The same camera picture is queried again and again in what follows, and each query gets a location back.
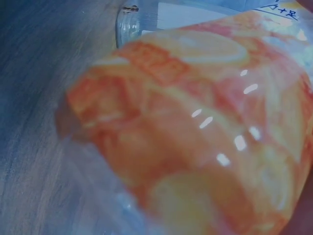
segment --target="white label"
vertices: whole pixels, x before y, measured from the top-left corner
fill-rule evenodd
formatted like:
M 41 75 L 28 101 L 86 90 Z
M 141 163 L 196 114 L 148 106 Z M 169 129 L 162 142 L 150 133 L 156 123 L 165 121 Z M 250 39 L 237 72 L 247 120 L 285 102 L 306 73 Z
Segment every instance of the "white label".
M 217 20 L 225 16 L 227 15 L 215 11 L 160 2 L 157 27 L 159 29 L 179 28 Z
M 141 32 L 141 35 L 145 35 L 145 34 L 148 34 L 148 33 L 153 33 L 153 31 L 143 30 Z

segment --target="clear plastic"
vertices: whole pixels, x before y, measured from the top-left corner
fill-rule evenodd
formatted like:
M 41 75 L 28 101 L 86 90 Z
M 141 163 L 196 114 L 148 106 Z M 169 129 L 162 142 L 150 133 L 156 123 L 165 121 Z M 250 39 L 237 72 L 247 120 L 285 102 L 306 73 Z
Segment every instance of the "clear plastic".
M 312 166 L 312 19 L 273 3 L 148 34 L 67 91 L 66 160 L 115 235 L 282 231 Z

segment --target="gray surface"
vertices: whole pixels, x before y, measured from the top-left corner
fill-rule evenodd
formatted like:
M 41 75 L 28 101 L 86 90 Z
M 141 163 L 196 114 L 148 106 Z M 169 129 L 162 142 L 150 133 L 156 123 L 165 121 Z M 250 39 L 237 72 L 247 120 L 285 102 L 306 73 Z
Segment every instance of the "gray surface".
M 52 115 L 64 87 L 113 48 L 121 1 L 7 2 L 0 24 L 0 235 L 105 234 L 61 169 Z

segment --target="lemon slice graphic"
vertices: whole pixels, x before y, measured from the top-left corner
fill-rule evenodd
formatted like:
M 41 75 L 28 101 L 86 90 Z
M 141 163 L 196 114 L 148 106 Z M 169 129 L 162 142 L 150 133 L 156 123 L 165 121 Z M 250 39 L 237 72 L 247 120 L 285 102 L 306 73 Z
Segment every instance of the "lemon slice graphic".
M 236 41 L 211 32 L 161 31 L 141 40 L 162 47 L 187 63 L 230 63 L 243 61 L 248 55 Z

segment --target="plastic bottle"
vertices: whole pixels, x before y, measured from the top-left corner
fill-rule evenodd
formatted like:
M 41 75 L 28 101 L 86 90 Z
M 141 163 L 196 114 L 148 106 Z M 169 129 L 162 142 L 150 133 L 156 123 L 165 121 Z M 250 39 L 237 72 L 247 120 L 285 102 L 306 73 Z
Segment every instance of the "plastic bottle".
M 312 166 L 313 15 L 276 1 L 147 34 L 56 112 L 68 165 L 117 235 L 277 235 Z

